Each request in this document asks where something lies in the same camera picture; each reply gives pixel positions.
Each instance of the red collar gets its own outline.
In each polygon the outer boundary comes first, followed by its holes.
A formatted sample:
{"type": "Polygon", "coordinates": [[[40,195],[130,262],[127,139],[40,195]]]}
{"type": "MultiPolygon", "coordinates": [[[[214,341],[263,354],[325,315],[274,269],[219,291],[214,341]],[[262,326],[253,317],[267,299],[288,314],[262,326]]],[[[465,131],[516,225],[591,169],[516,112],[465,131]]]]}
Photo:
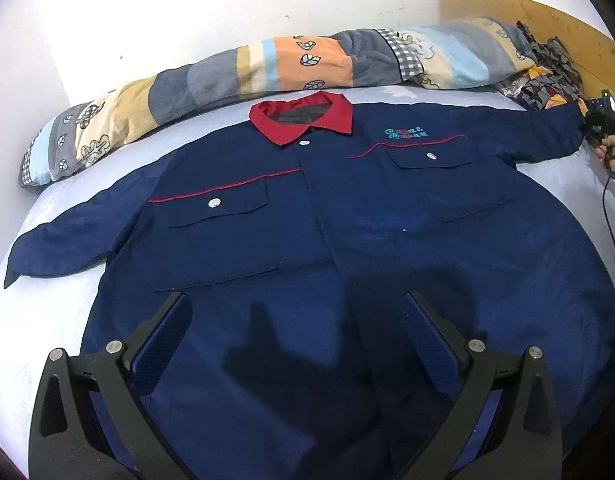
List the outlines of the red collar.
{"type": "Polygon", "coordinates": [[[296,101],[263,101],[250,109],[250,120],[273,143],[285,146],[302,136],[310,126],[351,134],[351,104],[343,94],[318,91],[296,101]],[[312,124],[279,124],[270,119],[281,112],[303,106],[329,103],[331,107],[312,124]]]}

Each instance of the shirt sleeve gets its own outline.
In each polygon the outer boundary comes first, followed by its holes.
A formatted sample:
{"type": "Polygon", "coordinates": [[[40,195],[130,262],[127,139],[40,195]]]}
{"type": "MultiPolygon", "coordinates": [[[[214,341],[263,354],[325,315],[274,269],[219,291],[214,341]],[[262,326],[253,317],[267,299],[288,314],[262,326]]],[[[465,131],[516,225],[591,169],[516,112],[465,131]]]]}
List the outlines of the shirt sleeve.
{"type": "Polygon", "coordinates": [[[583,140],[584,117],[576,102],[541,111],[478,107],[466,113],[469,136],[510,165],[571,155],[583,140]]]}
{"type": "Polygon", "coordinates": [[[172,153],[22,234],[12,246],[4,288],[19,276],[52,278],[114,256],[129,237],[172,153]]]}

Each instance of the pillow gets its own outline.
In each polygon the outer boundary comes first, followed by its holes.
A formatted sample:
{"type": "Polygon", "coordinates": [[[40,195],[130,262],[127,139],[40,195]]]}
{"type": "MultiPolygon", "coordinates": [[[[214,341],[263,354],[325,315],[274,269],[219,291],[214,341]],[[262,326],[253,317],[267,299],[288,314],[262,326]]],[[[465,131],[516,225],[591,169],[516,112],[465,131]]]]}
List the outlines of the pillow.
{"type": "Polygon", "coordinates": [[[476,88],[498,83],[537,61],[519,29],[488,17],[397,32],[423,65],[423,73],[411,80],[428,89],[476,88]]]}
{"type": "Polygon", "coordinates": [[[68,177],[158,126],[242,100],[408,80],[427,88],[470,88],[533,66],[531,56],[520,31],[484,18],[413,27],[400,36],[390,28],[362,28],[249,43],[60,113],[25,152],[19,184],[44,186],[68,177]]]}

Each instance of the navy blue work shirt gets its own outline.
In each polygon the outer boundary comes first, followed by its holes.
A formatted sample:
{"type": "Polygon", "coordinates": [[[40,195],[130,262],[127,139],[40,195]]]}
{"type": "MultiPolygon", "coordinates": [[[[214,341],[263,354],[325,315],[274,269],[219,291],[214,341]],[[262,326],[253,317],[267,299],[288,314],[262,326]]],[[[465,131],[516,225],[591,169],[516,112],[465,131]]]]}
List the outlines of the navy blue work shirt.
{"type": "Polygon", "coordinates": [[[571,154],[582,120],[265,102],[22,235],[5,286],[106,256],[82,353],[188,294],[192,325],[141,401],[203,480],[393,477],[450,404],[404,330],[411,289],[466,339],[543,350],[567,451],[614,392],[615,291],[515,163],[571,154]]]}

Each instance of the wooden headboard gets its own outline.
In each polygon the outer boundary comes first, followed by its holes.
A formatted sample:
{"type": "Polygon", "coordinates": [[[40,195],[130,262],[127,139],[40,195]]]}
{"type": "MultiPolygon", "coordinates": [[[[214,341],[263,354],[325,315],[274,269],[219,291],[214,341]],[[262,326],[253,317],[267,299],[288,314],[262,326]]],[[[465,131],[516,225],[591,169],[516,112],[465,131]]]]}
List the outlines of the wooden headboard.
{"type": "Polygon", "coordinates": [[[511,24],[521,21],[540,42],[558,36],[583,77],[587,97],[600,97],[609,89],[615,99],[615,43],[587,23],[532,0],[441,0],[443,20],[473,14],[511,24]]]}

